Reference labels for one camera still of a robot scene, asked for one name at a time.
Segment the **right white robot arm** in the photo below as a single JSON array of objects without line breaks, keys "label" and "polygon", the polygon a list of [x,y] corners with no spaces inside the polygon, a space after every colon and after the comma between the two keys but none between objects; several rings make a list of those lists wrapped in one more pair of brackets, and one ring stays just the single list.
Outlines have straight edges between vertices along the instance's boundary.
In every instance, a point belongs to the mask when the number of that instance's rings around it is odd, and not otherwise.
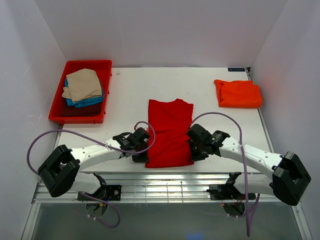
[{"label": "right white robot arm", "polygon": [[244,193],[266,194],[277,197],[287,205],[296,206],[311,182],[311,176],[293,152],[281,155],[247,144],[241,145],[228,133],[219,130],[210,133],[198,124],[186,134],[193,161],[216,155],[246,163],[260,172],[260,175],[248,176],[248,183],[245,183],[243,174],[232,174],[225,186],[216,190],[220,194],[226,193],[227,198],[237,199]]}]

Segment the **red t shirt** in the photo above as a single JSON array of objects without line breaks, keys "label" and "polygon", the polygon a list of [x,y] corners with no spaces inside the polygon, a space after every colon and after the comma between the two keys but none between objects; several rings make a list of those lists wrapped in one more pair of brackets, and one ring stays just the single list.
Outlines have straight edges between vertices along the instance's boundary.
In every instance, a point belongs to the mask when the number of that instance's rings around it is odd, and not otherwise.
[{"label": "red t shirt", "polygon": [[191,150],[187,131],[193,120],[194,105],[182,99],[148,102],[148,123],[151,141],[155,143],[147,151],[146,168],[175,168],[191,166]]}]

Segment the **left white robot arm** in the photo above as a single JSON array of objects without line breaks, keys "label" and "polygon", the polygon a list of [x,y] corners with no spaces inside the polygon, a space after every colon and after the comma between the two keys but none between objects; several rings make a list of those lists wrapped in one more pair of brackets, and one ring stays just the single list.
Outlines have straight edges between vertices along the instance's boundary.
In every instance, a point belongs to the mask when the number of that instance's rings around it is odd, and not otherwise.
[{"label": "left white robot arm", "polygon": [[96,173],[84,173],[91,166],[129,157],[148,147],[150,135],[145,129],[113,136],[102,144],[82,148],[59,145],[38,168],[38,174],[53,198],[68,191],[84,192],[95,200],[107,198],[107,184]]}]

